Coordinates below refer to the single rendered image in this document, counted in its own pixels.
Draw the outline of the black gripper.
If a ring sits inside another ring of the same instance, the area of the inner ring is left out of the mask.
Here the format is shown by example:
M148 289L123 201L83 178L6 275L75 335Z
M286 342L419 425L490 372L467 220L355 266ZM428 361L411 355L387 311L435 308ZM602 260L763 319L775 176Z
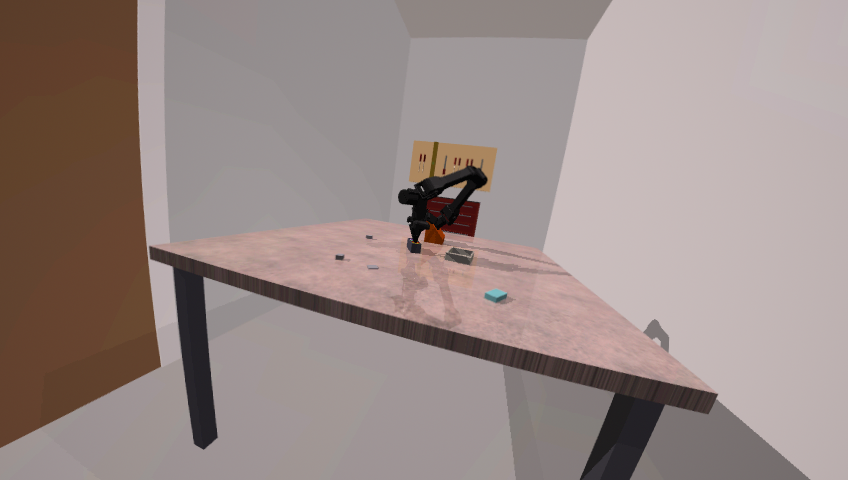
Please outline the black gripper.
M423 230L430 229L430 224L424 220L425 213L427 212L426 208L427 207L413 205L412 216L407 218L407 222L411 222L411 224L409 224L409 228L414 243L417 243Z

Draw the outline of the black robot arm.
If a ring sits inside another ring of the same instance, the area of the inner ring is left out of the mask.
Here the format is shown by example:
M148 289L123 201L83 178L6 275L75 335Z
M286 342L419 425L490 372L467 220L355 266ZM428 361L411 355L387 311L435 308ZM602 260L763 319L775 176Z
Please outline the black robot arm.
M452 204L445 205L445 207L440 211L440 216L435 217L433 214L429 213L429 209L427 209L424 220L434 224L436 229L439 230L439 228L445 224L448 224L448 226L452 225L460 213L460 208L471 194L476 189L483 187L487 183L488 180L480 168L468 166L465 169L463 168L442 177L432 176L426 178L416 183L414 185L415 189L402 189L398 194L398 200L401 204L427 207L428 200L442 194L444 189L466 180L467 184L465 187L455 198ZM420 186L423 187L424 191Z

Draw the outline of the light blue block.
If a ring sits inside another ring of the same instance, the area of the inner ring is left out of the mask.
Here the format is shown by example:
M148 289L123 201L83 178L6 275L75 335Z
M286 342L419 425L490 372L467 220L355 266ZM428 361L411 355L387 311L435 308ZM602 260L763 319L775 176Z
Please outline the light blue block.
M502 291L499 291L497 289L494 289L490 292L485 293L485 299L487 299L488 301L493 301L495 303L500 301L500 300L505 299L506 297L507 297L507 292L502 292Z

